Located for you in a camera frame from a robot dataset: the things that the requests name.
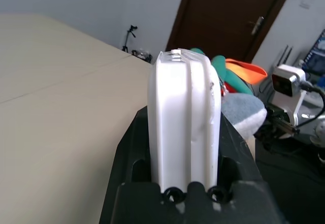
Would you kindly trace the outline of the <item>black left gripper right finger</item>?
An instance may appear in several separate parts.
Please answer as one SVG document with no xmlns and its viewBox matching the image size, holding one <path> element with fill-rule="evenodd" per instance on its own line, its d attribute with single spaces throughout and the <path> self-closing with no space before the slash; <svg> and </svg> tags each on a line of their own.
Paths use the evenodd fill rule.
<svg viewBox="0 0 325 224">
<path fill-rule="evenodd" d="M 262 180 L 247 143 L 224 115 L 221 116 L 218 163 L 218 183 Z"/>
</svg>

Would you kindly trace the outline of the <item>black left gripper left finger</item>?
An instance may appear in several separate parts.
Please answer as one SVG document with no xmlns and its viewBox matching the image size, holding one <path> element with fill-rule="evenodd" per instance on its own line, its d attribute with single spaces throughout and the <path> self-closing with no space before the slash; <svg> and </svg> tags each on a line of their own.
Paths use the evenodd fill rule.
<svg viewBox="0 0 325 224">
<path fill-rule="evenodd" d="M 135 114 L 118 143 L 109 182 L 151 182 L 147 107 Z"/>
</svg>

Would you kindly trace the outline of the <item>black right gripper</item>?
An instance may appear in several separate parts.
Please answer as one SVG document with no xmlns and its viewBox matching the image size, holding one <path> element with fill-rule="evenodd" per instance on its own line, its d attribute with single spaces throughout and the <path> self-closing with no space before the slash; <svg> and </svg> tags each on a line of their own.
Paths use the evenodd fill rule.
<svg viewBox="0 0 325 224">
<path fill-rule="evenodd" d="M 266 110 L 266 119 L 254 136 L 262 143 L 264 149 L 270 151 L 273 143 L 280 138 L 297 135 L 300 129 L 290 123 L 289 116 L 283 109 L 266 108 Z"/>
</svg>

